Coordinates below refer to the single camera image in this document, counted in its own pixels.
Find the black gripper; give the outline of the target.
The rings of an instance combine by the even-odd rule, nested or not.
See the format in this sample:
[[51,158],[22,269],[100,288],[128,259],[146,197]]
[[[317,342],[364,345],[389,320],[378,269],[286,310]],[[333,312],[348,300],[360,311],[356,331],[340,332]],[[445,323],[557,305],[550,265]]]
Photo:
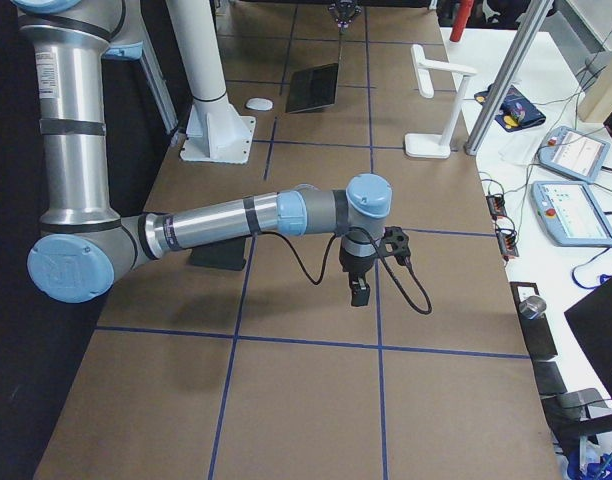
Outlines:
[[371,289],[365,276],[377,257],[376,249],[364,234],[348,234],[342,238],[339,260],[348,274],[351,291],[351,306],[365,307],[369,304]]
[[345,31],[361,15],[362,7],[357,0],[334,0],[328,12],[340,31]]

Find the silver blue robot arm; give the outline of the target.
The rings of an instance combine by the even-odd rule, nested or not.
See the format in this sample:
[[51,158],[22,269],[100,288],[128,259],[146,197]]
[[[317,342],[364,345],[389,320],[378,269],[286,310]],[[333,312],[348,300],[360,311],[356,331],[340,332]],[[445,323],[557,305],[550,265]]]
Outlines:
[[51,298],[81,303],[173,251],[276,232],[339,238],[351,302],[370,297],[367,272],[385,254],[392,189],[375,174],[343,190],[301,186],[179,213],[119,215],[110,204],[102,60],[137,57],[146,43],[136,1],[19,1],[35,50],[49,207],[27,268]]

